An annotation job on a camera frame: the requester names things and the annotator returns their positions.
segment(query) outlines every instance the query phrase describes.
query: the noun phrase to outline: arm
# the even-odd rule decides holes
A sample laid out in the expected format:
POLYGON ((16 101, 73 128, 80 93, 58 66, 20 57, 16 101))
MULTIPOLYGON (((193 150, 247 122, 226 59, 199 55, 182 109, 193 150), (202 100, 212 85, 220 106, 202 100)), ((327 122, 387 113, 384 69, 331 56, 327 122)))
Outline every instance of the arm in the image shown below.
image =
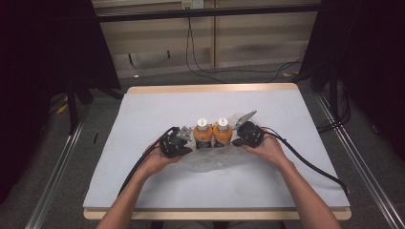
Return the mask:
POLYGON ((341 228, 328 205, 286 157, 274 136, 265 135, 262 144, 256 148, 246 145, 243 148, 278 168, 291 193, 304 228, 341 228))
POLYGON ((146 179, 160 172, 166 165, 178 162, 181 158, 182 156, 167 158, 161 153, 160 148, 152 151, 134 172, 127 186, 98 224, 97 229, 128 228, 140 190, 146 179))

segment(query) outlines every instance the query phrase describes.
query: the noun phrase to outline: hand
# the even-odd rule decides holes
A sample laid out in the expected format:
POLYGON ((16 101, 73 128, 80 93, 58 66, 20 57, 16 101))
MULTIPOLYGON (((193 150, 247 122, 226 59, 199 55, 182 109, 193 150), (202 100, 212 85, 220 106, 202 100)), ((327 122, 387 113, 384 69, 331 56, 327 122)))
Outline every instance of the hand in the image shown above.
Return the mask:
POLYGON ((288 161, 277 138, 272 135, 265 135, 262 143, 256 148, 248 145, 243 145, 242 148, 279 168, 283 162, 288 161))
POLYGON ((139 170, 145 172, 145 174, 150 177, 151 175, 160 172, 166 165, 171 163, 176 163, 182 159, 182 156, 175 156, 173 158, 166 157, 160 150, 159 144, 146 159, 140 164, 139 170))

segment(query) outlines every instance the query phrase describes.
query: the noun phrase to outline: forearm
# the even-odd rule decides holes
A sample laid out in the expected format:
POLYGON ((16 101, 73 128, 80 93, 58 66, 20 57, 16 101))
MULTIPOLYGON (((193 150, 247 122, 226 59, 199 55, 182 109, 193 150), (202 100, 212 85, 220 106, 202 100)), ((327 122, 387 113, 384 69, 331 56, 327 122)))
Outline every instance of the forearm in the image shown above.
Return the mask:
POLYGON ((148 176, 142 170, 134 173, 124 190, 98 224, 100 228, 128 228, 140 191, 148 176))
POLYGON ((301 176, 291 161, 286 159, 278 167, 304 228, 341 228, 328 205, 301 176))

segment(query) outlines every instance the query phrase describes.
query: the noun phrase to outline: cable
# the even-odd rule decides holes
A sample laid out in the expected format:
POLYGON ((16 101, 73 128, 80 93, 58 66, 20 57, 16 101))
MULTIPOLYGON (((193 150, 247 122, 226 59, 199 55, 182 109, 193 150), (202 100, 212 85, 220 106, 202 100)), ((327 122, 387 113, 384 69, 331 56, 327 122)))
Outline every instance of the cable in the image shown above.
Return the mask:
POLYGON ((328 124, 328 125, 323 125, 325 122, 328 122, 328 120, 323 121, 320 125, 316 127, 318 130, 318 133, 324 133, 326 131, 333 130, 334 128, 346 124, 349 119, 351 118, 352 112, 351 112, 351 107, 349 104, 349 99, 348 99, 348 94, 347 91, 344 89, 342 99, 342 115, 338 115, 337 120, 328 124))
POLYGON ((338 184, 342 187, 343 192, 345 192, 346 196, 348 195, 348 193, 349 193, 349 188, 348 188, 348 186, 347 186, 343 181, 341 181, 340 179, 338 179, 338 178, 336 178, 336 177, 334 177, 334 176, 332 176, 332 175, 330 175, 330 174, 324 172, 323 170, 321 170, 321 169, 319 169, 318 167, 316 167, 316 166, 314 166, 313 164, 311 164, 309 161, 307 161, 305 158, 303 158, 300 154, 298 154, 298 152, 297 152, 291 145, 288 144, 288 142, 287 142, 286 139, 283 139, 280 135, 278 135, 278 134, 277 134, 275 131, 273 131, 272 129, 270 129, 270 128, 268 128, 268 127, 262 127, 262 128, 266 128, 266 129, 269 129, 269 130, 271 130, 272 132, 274 132, 274 134, 273 134, 273 133, 270 133, 270 132, 265 132, 265 134, 267 134, 267 135, 272 135, 272 136, 276 137, 277 139, 279 139, 281 142, 283 142, 283 144, 284 144, 285 146, 287 146, 287 148, 289 148, 289 149, 292 151, 293 154, 295 154, 295 156, 297 156, 302 162, 304 162, 304 164, 306 164, 307 166, 309 166, 312 170, 314 170, 314 171, 317 172, 318 174, 320 174, 320 175, 322 175, 322 176, 324 176, 324 177, 327 177, 327 178, 333 180, 334 182, 338 183, 338 184))
POLYGON ((127 178, 125 179, 125 181, 123 182, 121 189, 119 189, 118 195, 121 194, 122 190, 124 190, 124 188, 127 186, 129 180, 131 180, 132 175, 134 174, 134 172, 138 169, 139 165, 143 162, 143 160, 146 159, 146 157, 156 148, 158 148, 159 146, 156 146, 165 135, 167 135, 167 133, 169 133, 172 130, 172 128, 170 128, 169 130, 167 130, 163 135, 161 135, 152 145, 150 145, 145 152, 143 152, 142 156, 140 157, 140 159, 137 161, 137 163, 134 165, 134 167, 132 168, 131 172, 128 174, 127 178))
POLYGON ((299 58, 299 59, 297 59, 295 61, 288 62, 288 63, 282 65, 277 70, 271 70, 271 71, 257 71, 257 70, 217 70, 217 71, 207 71, 207 70, 204 70, 204 69, 202 69, 200 67, 200 65, 197 62, 196 53, 195 53, 195 46, 194 46, 193 29, 191 28, 191 20, 190 20, 190 18, 188 18, 187 47, 186 47, 186 50, 185 50, 185 62, 186 62, 187 68, 197 76, 214 79, 214 80, 216 80, 218 82, 221 82, 221 83, 226 83, 226 82, 223 82, 220 79, 217 79, 217 78, 214 78, 214 77, 211 77, 211 76, 208 76, 208 75, 196 73, 188 65, 188 47, 189 47, 188 40, 189 40, 190 36, 191 36, 191 45, 192 45, 192 53, 193 53, 194 62, 196 63, 197 68, 203 73, 276 73, 276 75, 273 78, 271 78, 270 80, 268 80, 266 82, 266 83, 269 83, 269 82, 273 81, 275 78, 277 78, 280 71, 285 70, 285 69, 291 67, 292 65, 294 65, 296 63, 299 63, 303 59, 303 57, 301 57, 301 58, 299 58))

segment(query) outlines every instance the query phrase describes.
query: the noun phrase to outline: table edge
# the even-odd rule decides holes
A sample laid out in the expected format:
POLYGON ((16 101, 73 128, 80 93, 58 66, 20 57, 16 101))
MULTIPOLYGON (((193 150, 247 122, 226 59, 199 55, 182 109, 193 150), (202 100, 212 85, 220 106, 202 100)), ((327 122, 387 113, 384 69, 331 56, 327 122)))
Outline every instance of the table edge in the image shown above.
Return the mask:
MULTIPOLYGON (((352 217, 350 207, 332 209, 338 220, 348 220, 352 217)), ((86 219, 102 219, 105 211, 84 208, 86 219)), ((263 210, 263 211, 134 211, 131 219, 146 220, 290 220, 300 219, 298 212, 293 210, 263 210)))
POLYGON ((298 90, 298 86, 294 83, 139 86, 129 88, 127 93, 149 94, 149 93, 240 92, 240 91, 271 91, 271 90, 298 90))

